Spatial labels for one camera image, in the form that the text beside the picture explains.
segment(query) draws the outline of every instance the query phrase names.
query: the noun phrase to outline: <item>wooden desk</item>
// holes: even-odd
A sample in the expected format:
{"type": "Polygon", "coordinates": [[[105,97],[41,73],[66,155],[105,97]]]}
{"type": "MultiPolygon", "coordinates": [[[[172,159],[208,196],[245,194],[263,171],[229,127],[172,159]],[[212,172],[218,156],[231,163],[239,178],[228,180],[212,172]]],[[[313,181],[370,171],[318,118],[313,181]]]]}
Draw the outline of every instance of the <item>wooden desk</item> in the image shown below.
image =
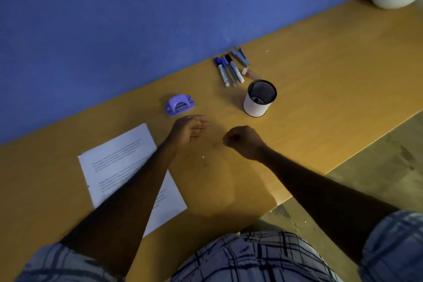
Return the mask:
{"type": "Polygon", "coordinates": [[[173,94],[191,95],[190,113],[212,124],[170,169],[188,210],[142,241],[129,281],[166,278],[290,197],[269,170],[221,144],[231,127],[249,124],[271,147],[327,173],[423,108],[423,15],[412,7],[353,0],[243,49],[278,89],[261,118],[241,108],[248,82],[225,88],[206,60],[1,147],[2,279],[92,210],[77,156],[144,122],[159,144],[174,121],[163,110],[173,94]]]}

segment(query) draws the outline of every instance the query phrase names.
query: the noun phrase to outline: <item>left hand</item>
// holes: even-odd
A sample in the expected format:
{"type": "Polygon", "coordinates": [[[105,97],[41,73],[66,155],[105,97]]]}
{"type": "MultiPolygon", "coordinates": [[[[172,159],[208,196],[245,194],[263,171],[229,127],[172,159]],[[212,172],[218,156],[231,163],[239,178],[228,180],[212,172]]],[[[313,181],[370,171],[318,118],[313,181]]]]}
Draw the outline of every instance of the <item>left hand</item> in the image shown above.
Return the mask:
{"type": "Polygon", "coordinates": [[[175,121],[166,142],[181,148],[198,140],[206,132],[209,122],[204,115],[188,115],[175,121]]]}

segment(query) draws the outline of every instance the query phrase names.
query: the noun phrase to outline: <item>shirt sleeve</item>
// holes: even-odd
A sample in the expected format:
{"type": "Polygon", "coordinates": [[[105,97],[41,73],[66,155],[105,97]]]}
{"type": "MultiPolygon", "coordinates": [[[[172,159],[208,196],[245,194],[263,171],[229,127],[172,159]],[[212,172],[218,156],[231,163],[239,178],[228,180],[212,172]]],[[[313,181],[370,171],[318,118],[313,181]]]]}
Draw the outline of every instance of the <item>shirt sleeve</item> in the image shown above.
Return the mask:
{"type": "Polygon", "coordinates": [[[55,243],[39,249],[15,282],[52,281],[64,282],[123,282],[113,277],[95,260],[78,254],[66,246],[55,243]]]}
{"type": "Polygon", "coordinates": [[[399,210],[372,231],[358,273],[365,282],[421,281],[423,215],[399,210]]]}

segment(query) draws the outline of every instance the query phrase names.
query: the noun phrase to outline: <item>forearm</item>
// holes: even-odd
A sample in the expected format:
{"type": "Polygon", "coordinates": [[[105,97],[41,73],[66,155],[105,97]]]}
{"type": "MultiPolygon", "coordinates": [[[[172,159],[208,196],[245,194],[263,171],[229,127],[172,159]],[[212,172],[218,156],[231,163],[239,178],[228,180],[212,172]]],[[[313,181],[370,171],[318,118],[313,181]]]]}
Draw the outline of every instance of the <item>forearm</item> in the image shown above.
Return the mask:
{"type": "Polygon", "coordinates": [[[125,276],[142,240],[176,147],[163,143],[119,190],[79,223],[61,243],[125,276]]]}
{"type": "Polygon", "coordinates": [[[312,172],[269,148],[263,150],[259,162],[275,173],[320,228],[357,264],[373,228],[398,210],[312,172]]]}

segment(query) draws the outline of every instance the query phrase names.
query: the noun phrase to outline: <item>blue wall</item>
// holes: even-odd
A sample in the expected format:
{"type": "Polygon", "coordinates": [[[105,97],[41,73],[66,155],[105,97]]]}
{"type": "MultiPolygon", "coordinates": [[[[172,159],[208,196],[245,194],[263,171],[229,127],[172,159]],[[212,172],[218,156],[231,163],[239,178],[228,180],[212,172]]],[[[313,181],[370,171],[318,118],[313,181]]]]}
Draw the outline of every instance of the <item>blue wall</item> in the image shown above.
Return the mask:
{"type": "Polygon", "coordinates": [[[0,144],[347,0],[0,0],[0,144]]]}

